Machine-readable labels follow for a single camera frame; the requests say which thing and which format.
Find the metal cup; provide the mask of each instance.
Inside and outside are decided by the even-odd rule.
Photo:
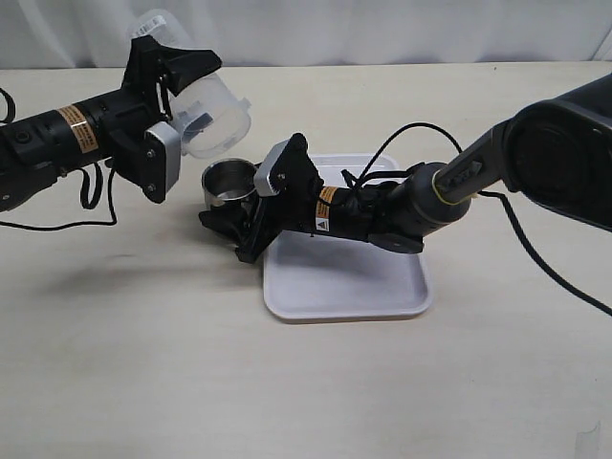
[[[211,164],[202,174],[202,189],[207,210],[221,206],[243,205],[252,200],[252,182],[257,167],[240,159],[226,159]]]

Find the table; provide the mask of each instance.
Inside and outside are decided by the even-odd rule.
[[[226,156],[263,159],[303,132],[313,153],[371,152],[427,120],[461,144],[609,63],[230,68],[252,103]],[[3,71],[26,117],[119,87],[121,70]],[[401,166],[447,161],[414,131]],[[186,158],[166,203],[116,183],[120,223],[0,230],[0,456],[83,458],[570,458],[602,421],[612,450],[612,319],[554,284],[481,198],[426,240],[434,304],[412,320],[288,325],[262,299],[261,266],[202,229]],[[84,212],[73,174],[2,215],[30,224]],[[542,255],[612,300],[612,238],[512,197]]]

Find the plastic tray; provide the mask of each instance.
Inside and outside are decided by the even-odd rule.
[[[340,172],[359,175],[371,155],[313,156],[326,185],[344,186]],[[381,156],[372,170],[398,166]],[[264,259],[264,300],[285,320],[412,317],[431,304],[422,255],[371,244],[284,231]]]

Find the transparent plastic cup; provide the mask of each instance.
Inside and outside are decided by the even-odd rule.
[[[167,47],[196,48],[169,11],[149,11],[128,29],[129,39],[147,34]],[[181,134],[183,154],[204,159],[226,152],[251,129],[250,107],[249,101],[238,100],[216,73],[198,79],[176,98],[170,97],[170,124]]]

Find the white wall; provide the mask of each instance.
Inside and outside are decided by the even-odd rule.
[[[5,0],[0,67],[122,67],[153,8],[226,65],[612,58],[612,0]]]

